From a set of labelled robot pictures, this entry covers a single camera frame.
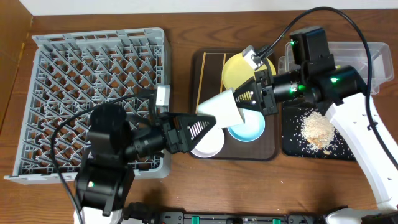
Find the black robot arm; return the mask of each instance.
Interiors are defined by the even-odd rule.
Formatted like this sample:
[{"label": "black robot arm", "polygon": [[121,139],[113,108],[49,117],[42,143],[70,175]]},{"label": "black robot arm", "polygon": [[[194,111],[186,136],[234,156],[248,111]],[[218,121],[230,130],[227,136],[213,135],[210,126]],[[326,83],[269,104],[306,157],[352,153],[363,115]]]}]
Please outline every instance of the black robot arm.
[{"label": "black robot arm", "polygon": [[[128,116],[122,106],[115,104],[93,110],[91,147],[85,152],[75,179],[79,210],[101,209],[104,216],[109,216],[112,211],[122,209],[134,180],[130,162],[162,157],[164,149],[171,154],[189,152],[216,124],[212,116],[180,113],[152,114],[151,118],[153,122]],[[130,122],[139,123],[140,128],[132,130]]]},{"label": "black robot arm", "polygon": [[300,29],[292,32],[290,39],[294,63],[300,68],[273,76],[265,63],[267,59],[261,57],[267,70],[256,72],[255,78],[236,90],[238,97],[244,92],[253,93],[249,99],[241,98],[238,107],[260,111],[267,116],[278,113],[277,103],[304,97],[324,115],[333,103],[342,104],[344,97],[356,93],[365,95],[367,86],[355,68],[336,67],[323,28]]}]

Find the cable connector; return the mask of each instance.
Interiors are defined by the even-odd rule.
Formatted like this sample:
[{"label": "cable connector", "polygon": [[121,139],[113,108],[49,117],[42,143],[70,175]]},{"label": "cable connector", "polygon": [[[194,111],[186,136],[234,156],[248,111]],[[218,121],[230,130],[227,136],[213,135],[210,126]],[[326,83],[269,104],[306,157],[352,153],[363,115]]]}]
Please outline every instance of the cable connector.
[{"label": "cable connector", "polygon": [[261,59],[257,56],[256,52],[254,51],[254,47],[249,45],[242,51],[243,59],[253,68],[255,71],[261,67],[264,63]]},{"label": "cable connector", "polygon": [[263,48],[257,54],[252,45],[249,45],[242,51],[243,60],[245,60],[254,71],[258,70],[263,64],[263,60],[267,60],[274,51],[272,49],[267,50],[268,45],[263,46]]}]

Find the black mat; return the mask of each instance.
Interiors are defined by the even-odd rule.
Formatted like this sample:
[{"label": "black mat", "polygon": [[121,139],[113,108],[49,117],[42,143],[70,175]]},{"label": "black mat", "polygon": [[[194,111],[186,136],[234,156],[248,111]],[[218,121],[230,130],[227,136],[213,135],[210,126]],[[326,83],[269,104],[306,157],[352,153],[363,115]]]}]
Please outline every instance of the black mat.
[{"label": "black mat", "polygon": [[331,146],[326,150],[330,151],[330,155],[323,153],[323,150],[313,151],[306,149],[310,144],[303,140],[301,134],[302,115],[309,116],[312,111],[317,111],[310,103],[306,103],[303,99],[287,101],[282,104],[282,150],[288,156],[314,157],[325,159],[355,160],[353,153],[349,149],[347,143],[335,131],[335,138],[331,142]]}]

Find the yellow plate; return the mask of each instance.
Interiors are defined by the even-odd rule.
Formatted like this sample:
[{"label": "yellow plate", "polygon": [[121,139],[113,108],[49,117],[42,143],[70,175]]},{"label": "yellow plate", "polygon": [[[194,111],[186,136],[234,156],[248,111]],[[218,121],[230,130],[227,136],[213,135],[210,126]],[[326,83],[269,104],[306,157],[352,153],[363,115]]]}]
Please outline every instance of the yellow plate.
[{"label": "yellow plate", "polygon": [[[272,70],[272,75],[276,75],[274,65],[268,60],[269,66]],[[261,66],[260,70],[267,70],[265,65]],[[234,90],[241,86],[246,80],[254,76],[254,70],[250,65],[243,60],[242,53],[232,56],[224,65],[222,73],[222,81],[225,88]]]}]

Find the gray dish rack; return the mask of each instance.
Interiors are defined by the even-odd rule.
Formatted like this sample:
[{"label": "gray dish rack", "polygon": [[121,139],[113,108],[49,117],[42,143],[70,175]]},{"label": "gray dish rack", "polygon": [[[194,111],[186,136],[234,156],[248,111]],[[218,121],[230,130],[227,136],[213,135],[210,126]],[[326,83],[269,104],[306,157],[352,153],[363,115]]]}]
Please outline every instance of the gray dish rack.
[{"label": "gray dish rack", "polygon": [[[17,156],[7,180],[20,184],[59,182],[53,170],[50,138],[55,128],[75,113],[135,94],[140,88],[170,84],[170,46],[160,28],[109,30],[32,37],[36,51]],[[146,117],[148,101],[121,102],[128,114]],[[165,112],[168,108],[158,108]],[[66,180],[74,180],[84,150],[90,146],[90,114],[65,126],[55,145]],[[136,179],[163,178],[171,157],[132,162]]]}]

